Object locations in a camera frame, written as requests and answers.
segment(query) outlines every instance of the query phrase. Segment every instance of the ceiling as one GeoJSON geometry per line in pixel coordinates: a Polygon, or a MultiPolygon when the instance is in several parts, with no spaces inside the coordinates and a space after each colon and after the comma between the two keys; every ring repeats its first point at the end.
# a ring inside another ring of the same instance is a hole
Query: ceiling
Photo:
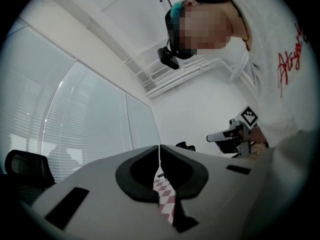
{"type": "Polygon", "coordinates": [[[100,38],[141,83],[163,69],[157,50],[168,40],[167,0],[55,0],[100,38]]]}

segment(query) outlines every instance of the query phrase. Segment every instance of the ear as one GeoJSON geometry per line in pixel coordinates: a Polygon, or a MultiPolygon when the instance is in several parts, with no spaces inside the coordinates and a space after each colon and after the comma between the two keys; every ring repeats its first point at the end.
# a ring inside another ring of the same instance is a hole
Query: ear
{"type": "Polygon", "coordinates": [[[197,6],[199,3],[195,0],[185,0],[182,2],[182,6],[184,8],[187,8],[187,7],[192,7],[192,6],[197,6]]]}

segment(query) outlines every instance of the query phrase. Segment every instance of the black sticker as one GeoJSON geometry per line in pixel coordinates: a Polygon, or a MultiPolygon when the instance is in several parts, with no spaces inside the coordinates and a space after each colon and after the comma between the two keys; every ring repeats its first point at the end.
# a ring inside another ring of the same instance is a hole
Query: black sticker
{"type": "Polygon", "coordinates": [[[251,127],[258,120],[257,115],[251,110],[250,107],[247,107],[242,113],[242,118],[246,121],[246,123],[251,127]]]}

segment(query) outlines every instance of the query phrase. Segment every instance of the checkered cloth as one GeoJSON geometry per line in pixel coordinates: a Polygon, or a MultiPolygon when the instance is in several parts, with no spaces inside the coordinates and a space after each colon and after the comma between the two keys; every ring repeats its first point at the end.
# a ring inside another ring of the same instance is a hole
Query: checkered cloth
{"type": "Polygon", "coordinates": [[[166,219],[172,225],[174,221],[176,192],[165,177],[157,179],[157,175],[153,182],[153,190],[159,193],[159,210],[165,215],[166,219]]]}

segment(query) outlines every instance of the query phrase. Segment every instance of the window blind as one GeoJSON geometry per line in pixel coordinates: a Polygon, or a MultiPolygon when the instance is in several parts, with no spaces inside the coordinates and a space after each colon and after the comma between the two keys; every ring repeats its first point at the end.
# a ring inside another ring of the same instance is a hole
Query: window blind
{"type": "Polygon", "coordinates": [[[10,150],[40,153],[45,117],[75,60],[34,29],[12,27],[0,54],[0,166],[10,150]]]}
{"type": "Polygon", "coordinates": [[[43,133],[56,182],[92,161],[132,150],[126,93],[77,62],[52,101],[43,133]]]}
{"type": "Polygon", "coordinates": [[[160,145],[160,138],[151,108],[127,94],[128,117],[134,149],[160,145]]]}

